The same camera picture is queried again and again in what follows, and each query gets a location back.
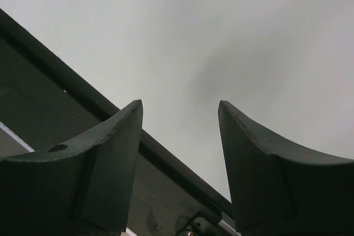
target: black wire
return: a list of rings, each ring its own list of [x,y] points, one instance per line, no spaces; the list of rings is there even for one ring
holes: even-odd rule
[[[180,229],[179,231],[177,231],[175,236],[180,236],[183,232],[193,232],[193,231],[190,229]]]

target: white surface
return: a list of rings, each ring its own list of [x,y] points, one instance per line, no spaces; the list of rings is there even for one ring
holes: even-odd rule
[[[217,108],[354,158],[354,0],[0,0],[0,7],[229,197]]]

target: hole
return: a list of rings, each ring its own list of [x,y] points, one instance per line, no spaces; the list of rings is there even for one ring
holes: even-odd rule
[[[48,150],[48,152],[56,152],[56,151],[61,151],[67,148],[67,145],[64,144],[59,144],[59,145],[55,145],[54,147],[50,148],[50,150]]]

